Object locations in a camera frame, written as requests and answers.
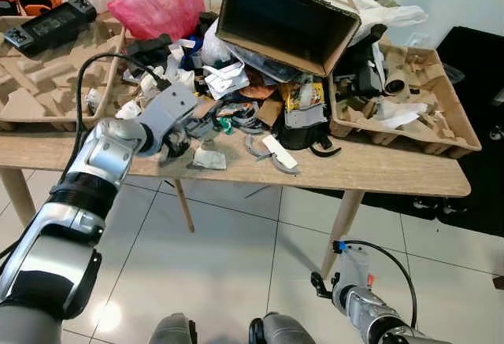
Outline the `small grey paper scrap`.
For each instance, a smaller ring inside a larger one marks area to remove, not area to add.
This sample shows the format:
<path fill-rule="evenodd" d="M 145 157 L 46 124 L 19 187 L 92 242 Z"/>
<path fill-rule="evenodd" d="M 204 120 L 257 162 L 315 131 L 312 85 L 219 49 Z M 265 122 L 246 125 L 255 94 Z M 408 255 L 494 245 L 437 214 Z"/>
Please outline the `small grey paper scrap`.
<path fill-rule="evenodd" d="M 191 167 L 204 168 L 205 170 L 226 170 L 227 158 L 216 150 L 205 150 L 198 147 L 190 163 Z"/>

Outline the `crumpled white paper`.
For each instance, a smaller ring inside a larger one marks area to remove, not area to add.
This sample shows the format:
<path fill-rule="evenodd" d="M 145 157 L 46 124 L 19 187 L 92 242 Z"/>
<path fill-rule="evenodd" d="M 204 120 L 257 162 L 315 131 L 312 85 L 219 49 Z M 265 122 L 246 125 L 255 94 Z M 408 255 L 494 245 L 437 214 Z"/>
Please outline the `crumpled white paper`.
<path fill-rule="evenodd" d="M 233 62 L 226 67 L 215 69 L 209 65 L 202 66 L 204 81 L 209 94 L 215 100 L 220 100 L 227 94 L 250 85 L 250 79 L 244 71 L 245 63 Z"/>

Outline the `white flat strip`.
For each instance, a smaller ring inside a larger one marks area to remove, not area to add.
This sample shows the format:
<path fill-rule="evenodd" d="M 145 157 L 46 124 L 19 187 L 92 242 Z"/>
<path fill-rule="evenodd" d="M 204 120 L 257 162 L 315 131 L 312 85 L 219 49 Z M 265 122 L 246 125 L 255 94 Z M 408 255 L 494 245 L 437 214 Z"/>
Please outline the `white flat strip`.
<path fill-rule="evenodd" d="M 274 135 L 264 135 L 261 142 L 269 150 L 275 163 L 280 165 L 283 170 L 293 172 L 298 167 L 298 161 L 287 152 L 287 149 L 280 145 Z"/>

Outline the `black pouch with yellow packet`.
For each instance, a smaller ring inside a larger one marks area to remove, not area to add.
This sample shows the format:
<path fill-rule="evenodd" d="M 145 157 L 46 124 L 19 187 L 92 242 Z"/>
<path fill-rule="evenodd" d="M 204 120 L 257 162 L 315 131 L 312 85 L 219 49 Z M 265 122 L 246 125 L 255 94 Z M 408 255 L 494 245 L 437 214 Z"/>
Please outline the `black pouch with yellow packet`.
<path fill-rule="evenodd" d="M 282 110 L 272 133 L 287 150 L 310 150 L 317 157 L 341 152 L 330 132 L 330 99 L 323 81 L 281 83 Z"/>

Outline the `large open cardboard box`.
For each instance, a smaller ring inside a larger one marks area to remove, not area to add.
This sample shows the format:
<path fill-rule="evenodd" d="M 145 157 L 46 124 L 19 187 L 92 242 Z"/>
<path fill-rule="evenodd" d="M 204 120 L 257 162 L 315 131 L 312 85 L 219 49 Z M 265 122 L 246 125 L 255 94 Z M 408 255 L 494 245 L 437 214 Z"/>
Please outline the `large open cardboard box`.
<path fill-rule="evenodd" d="M 361 24 L 353 0 L 222 0 L 216 35 L 302 72 L 325 76 Z"/>

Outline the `light wooden table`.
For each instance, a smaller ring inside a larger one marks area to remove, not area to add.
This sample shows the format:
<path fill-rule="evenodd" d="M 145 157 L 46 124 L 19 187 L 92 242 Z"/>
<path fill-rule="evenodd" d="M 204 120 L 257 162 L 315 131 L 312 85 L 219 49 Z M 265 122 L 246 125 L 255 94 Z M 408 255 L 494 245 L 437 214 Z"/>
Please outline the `light wooden table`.
<path fill-rule="evenodd" d="M 190 170 L 187 165 L 192 156 L 184 154 L 165 167 L 155 158 L 136 158 L 130 175 L 174 182 L 197 179 L 345 190 L 349 197 L 332 222 L 332 239 L 349 232 L 366 192 L 440 197 L 464 197 L 471 192 L 458 162 L 435 154 L 339 140 L 340 151 L 334 157 L 316 157 L 306 150 L 294 152 L 299 173 L 291 176 L 266 160 L 254 160 L 241 136 L 217 136 L 213 141 L 227 154 L 226 170 Z M 0 181 L 22 225 L 28 226 L 36 212 L 22 170 L 61 170 L 72 143 L 69 132 L 0 132 Z"/>

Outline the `pink plastic bag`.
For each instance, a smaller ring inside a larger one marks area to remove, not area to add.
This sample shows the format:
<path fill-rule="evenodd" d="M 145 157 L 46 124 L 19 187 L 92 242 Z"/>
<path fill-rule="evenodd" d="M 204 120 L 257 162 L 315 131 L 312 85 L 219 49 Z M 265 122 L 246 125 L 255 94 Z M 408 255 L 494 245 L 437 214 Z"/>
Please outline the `pink plastic bag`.
<path fill-rule="evenodd" d="M 197 27 L 204 0 L 112 0 L 109 12 L 136 39 L 181 39 Z"/>

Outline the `grey left robot leg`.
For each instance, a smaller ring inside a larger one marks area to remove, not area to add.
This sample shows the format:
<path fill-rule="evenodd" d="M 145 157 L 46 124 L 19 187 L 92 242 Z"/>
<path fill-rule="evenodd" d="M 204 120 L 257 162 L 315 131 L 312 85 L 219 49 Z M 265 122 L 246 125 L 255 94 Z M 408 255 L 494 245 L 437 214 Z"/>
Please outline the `grey left robot leg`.
<path fill-rule="evenodd" d="M 163 318 L 149 338 L 149 344 L 197 344 L 195 322 L 181 313 Z"/>

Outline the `long black plastic device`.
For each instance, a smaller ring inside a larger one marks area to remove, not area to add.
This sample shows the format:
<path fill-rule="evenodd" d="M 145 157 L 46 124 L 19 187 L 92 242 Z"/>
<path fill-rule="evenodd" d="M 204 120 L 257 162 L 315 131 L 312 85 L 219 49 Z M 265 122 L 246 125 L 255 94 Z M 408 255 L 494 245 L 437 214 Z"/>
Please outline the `long black plastic device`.
<path fill-rule="evenodd" d="M 98 12 L 87 0 L 66 0 L 33 19 L 8 28 L 4 40 L 26 57 L 65 45 L 97 19 Z"/>

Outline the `white tissue sheet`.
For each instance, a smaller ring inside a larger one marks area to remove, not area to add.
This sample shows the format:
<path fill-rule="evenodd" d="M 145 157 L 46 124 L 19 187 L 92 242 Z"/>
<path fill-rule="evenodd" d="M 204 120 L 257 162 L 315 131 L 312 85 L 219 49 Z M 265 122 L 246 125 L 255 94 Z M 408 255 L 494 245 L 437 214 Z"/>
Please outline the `white tissue sheet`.
<path fill-rule="evenodd" d="M 378 104 L 373 119 L 389 131 L 395 131 L 403 125 L 410 124 L 422 113 L 428 111 L 428 104 L 422 102 L 381 102 Z"/>

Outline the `brown pulp tray with paper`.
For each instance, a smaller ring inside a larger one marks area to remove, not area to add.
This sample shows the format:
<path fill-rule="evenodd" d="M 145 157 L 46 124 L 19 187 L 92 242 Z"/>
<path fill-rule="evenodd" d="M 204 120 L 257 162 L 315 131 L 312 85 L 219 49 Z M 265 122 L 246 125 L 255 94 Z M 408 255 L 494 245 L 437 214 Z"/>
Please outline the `brown pulp tray with paper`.
<path fill-rule="evenodd" d="M 324 82 L 330 90 L 330 132 L 336 138 L 368 139 L 378 146 L 413 147 L 432 156 L 460 158 L 479 152 L 476 139 L 453 83 L 438 53 L 415 46 L 378 44 L 386 80 L 406 81 L 406 90 L 395 96 L 350 97 L 335 100 L 332 78 Z M 381 102 L 422 102 L 428 111 L 418 120 L 397 129 L 386 129 L 373 119 Z"/>

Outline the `crumpled white plastic bag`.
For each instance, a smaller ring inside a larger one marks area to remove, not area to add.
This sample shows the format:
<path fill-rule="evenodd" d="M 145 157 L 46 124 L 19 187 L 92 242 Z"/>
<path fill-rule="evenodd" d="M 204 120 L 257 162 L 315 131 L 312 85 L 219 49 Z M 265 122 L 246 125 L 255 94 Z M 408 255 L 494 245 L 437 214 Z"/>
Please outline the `crumpled white plastic bag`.
<path fill-rule="evenodd" d="M 420 6 L 382 6 L 375 0 L 353 0 L 358 9 L 361 24 L 349 45 L 355 45 L 370 34 L 371 28 L 384 24 L 388 28 L 400 28 L 424 23 L 428 14 Z"/>

